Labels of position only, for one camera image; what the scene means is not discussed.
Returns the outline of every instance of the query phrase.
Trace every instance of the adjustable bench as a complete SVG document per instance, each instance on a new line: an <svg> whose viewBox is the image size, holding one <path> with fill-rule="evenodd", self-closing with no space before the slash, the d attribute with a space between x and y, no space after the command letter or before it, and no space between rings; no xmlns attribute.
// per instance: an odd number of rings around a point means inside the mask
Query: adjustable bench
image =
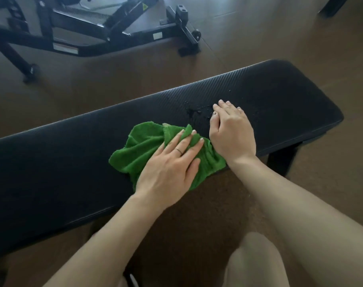
<svg viewBox="0 0 363 287"><path fill-rule="evenodd" d="M132 127L189 123L208 137L219 99L246 112L257 155L269 154L269 167L281 175L300 145L343 119L291 63L269 60L1 138L0 256L116 212L132 185L108 159Z"/></svg>

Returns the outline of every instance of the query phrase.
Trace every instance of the left hand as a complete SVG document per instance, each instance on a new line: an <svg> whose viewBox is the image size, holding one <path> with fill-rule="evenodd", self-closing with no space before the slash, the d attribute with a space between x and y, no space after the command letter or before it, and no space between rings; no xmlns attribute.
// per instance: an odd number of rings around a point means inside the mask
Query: left hand
<svg viewBox="0 0 363 287"><path fill-rule="evenodd" d="M148 160L136 183L134 195L145 196L164 211L178 202L191 187L198 170L200 159L195 158L204 145L203 138L186 151L192 135L179 142L184 130L164 147L164 143Z"/></svg>

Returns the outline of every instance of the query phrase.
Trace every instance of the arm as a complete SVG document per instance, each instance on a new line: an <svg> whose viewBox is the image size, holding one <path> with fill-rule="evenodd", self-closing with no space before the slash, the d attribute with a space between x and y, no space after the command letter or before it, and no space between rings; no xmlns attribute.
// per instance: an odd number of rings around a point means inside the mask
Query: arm
<svg viewBox="0 0 363 287"><path fill-rule="evenodd" d="M157 217L188 191L198 172L201 140L187 149L183 131L147 162L136 192L117 214L45 284L45 287L116 287L131 256Z"/></svg>
<svg viewBox="0 0 363 287"><path fill-rule="evenodd" d="M261 163L243 110L223 101L214 110L214 148L313 279L323 286L363 286L363 226Z"/></svg>

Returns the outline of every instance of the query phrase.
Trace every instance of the right hand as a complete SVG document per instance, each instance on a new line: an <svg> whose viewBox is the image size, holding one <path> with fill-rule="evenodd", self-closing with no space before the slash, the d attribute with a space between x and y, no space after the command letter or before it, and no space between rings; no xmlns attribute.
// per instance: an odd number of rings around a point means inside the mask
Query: right hand
<svg viewBox="0 0 363 287"><path fill-rule="evenodd" d="M222 100L213 110L209 139L229 167L238 159L256 158L255 135L244 111Z"/></svg>

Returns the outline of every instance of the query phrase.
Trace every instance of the hand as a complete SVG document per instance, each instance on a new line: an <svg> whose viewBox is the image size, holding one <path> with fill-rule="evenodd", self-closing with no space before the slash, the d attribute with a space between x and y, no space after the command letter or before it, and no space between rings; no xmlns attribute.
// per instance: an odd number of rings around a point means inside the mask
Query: hand
<svg viewBox="0 0 363 287"><path fill-rule="evenodd" d="M184 130L177 134L166 147L164 143L160 145L136 183L135 195L145 196L155 207L160 207L161 211L183 197L199 170L200 159L195 157L203 147L204 140L201 138L194 147L186 151L196 131L193 130L191 135L179 142L183 132Z"/></svg>
<svg viewBox="0 0 363 287"><path fill-rule="evenodd" d="M222 100L213 105L213 110L209 138L228 166L237 159L256 158L253 128L244 111Z"/></svg>

